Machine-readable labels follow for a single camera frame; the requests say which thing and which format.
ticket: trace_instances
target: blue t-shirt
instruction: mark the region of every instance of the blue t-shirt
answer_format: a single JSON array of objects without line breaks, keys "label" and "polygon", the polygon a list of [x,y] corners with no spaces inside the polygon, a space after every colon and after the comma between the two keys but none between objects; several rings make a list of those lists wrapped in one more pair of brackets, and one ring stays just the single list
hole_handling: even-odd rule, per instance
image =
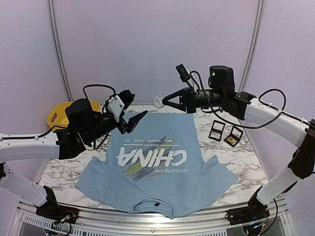
[{"label": "blue t-shirt", "polygon": [[204,162],[192,115],[151,113],[130,134],[112,132],[106,162],[93,157],[77,188],[121,211],[174,218],[212,204],[236,179],[217,156]]}]

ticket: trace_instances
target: white wall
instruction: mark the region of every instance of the white wall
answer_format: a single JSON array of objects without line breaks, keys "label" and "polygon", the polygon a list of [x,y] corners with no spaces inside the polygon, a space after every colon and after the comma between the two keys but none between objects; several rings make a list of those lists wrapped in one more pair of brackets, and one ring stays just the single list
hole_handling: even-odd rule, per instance
[{"label": "white wall", "polygon": [[[308,120],[315,118],[315,1],[266,1],[263,28],[246,91],[260,95],[267,89],[282,89],[286,111]],[[281,95],[265,100],[282,105]],[[295,151],[289,142],[261,130],[249,130],[250,138],[271,178],[291,160]],[[315,176],[300,181],[287,203],[297,236],[315,232]]]},{"label": "white wall", "polygon": [[[46,1],[1,1],[0,133],[42,133],[45,118],[66,101]],[[8,162],[34,180],[42,160]],[[0,188],[0,236],[8,233],[19,197]]]},{"label": "white wall", "polygon": [[[257,1],[106,0],[56,1],[56,16],[74,98],[89,83],[130,89],[135,104],[183,88],[175,66],[234,68],[238,85],[251,42]],[[94,89],[101,103],[111,91]]]}]

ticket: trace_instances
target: table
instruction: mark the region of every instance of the table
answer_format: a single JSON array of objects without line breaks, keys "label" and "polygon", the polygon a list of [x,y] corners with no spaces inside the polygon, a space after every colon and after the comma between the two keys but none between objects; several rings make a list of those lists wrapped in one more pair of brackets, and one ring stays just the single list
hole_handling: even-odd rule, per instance
[{"label": "table", "polygon": [[[128,109],[130,112],[144,110],[155,113],[183,113],[171,107],[158,109],[154,106],[130,106]],[[228,113],[222,113],[221,116],[234,123],[239,123]],[[207,161],[216,154],[219,162],[235,173],[238,179],[215,203],[208,207],[247,202],[257,188],[267,183],[265,172],[245,133],[236,147],[231,147],[223,141],[230,133],[232,125],[226,124],[221,142],[208,138],[215,119],[217,119],[215,115],[206,114],[200,110],[194,114],[194,123],[203,158]],[[74,159],[49,161],[40,184],[51,187],[58,202],[81,207],[114,209],[112,206],[89,199],[75,187],[84,168],[93,156],[100,160],[105,159],[108,143],[109,140],[98,150],[87,147],[87,151]]]}]

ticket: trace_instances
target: yellow basket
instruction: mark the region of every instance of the yellow basket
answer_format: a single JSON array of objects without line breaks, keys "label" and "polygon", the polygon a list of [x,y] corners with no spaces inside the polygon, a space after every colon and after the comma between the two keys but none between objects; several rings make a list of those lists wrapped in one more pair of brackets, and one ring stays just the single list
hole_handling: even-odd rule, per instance
[{"label": "yellow basket", "polygon": [[[46,118],[46,123],[52,128],[54,125],[67,127],[69,124],[68,118],[65,114],[65,109],[71,105],[72,102],[62,102],[57,104]],[[93,111],[98,112],[100,108],[99,102],[90,101]]]}]

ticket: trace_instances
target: white round object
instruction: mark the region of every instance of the white round object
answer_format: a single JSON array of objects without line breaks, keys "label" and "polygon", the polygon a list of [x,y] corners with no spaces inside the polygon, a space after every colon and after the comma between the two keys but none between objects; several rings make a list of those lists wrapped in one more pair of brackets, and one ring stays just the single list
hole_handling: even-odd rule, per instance
[{"label": "white round object", "polygon": [[158,94],[156,95],[154,98],[153,98],[153,105],[155,105],[157,108],[162,108],[164,107],[165,105],[163,104],[162,100],[164,99],[165,97],[161,94]]}]

